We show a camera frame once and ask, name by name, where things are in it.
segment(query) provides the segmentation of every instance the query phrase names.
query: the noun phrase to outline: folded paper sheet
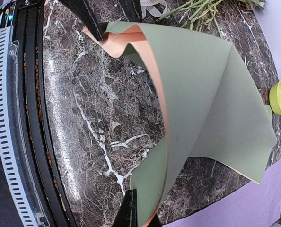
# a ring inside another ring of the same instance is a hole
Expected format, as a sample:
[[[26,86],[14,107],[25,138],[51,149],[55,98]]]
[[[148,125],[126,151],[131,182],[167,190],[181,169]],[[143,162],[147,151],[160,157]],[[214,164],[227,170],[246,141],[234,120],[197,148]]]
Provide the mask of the folded paper sheet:
[[[83,30],[92,39],[91,33]],[[260,182],[276,144],[272,122],[232,43],[187,29],[111,22],[97,42],[145,67],[157,90],[166,137],[134,170],[138,225],[147,226],[186,159],[218,160]]]

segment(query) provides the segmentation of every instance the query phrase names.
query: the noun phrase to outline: green paper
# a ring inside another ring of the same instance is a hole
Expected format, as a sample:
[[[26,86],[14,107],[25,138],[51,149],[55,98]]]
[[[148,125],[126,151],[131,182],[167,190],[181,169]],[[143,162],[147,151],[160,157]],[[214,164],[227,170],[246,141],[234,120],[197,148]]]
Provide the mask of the green paper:
[[[134,170],[138,226],[145,224],[169,192],[185,161],[208,157],[260,182],[276,144],[272,122],[232,43],[169,26],[111,22],[106,32],[137,24],[153,51],[164,90],[168,141],[162,139]],[[142,67],[136,50],[123,56]]]

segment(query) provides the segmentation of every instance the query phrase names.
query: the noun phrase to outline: dark marble surface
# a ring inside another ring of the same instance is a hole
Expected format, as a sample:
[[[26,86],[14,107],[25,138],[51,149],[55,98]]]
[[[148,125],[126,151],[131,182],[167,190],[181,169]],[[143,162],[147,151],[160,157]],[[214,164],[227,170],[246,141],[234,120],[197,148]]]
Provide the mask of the dark marble surface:
[[[168,0],[171,9],[181,0]],[[102,22],[126,20],[117,0],[96,2]],[[225,1],[217,20],[223,38],[245,60],[265,104],[277,73],[252,12]],[[162,24],[178,26],[182,15]],[[148,17],[144,22],[152,23]],[[45,8],[44,81],[54,152],[70,207],[80,227],[110,226],[132,170],[164,135],[162,114],[148,73],[114,60],[81,34],[80,20],[57,1]],[[213,25],[204,31],[218,35]],[[277,145],[268,167],[281,158],[281,117],[273,114]],[[223,164],[189,158],[158,211],[162,223],[189,216],[248,180]]]

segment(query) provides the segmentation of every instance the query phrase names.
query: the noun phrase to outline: purple paper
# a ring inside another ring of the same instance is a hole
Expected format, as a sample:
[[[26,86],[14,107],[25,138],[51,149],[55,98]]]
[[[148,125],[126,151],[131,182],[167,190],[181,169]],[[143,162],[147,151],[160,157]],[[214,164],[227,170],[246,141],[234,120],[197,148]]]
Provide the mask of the purple paper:
[[[269,227],[281,213],[281,159],[260,185],[247,183],[205,209],[164,227]]]

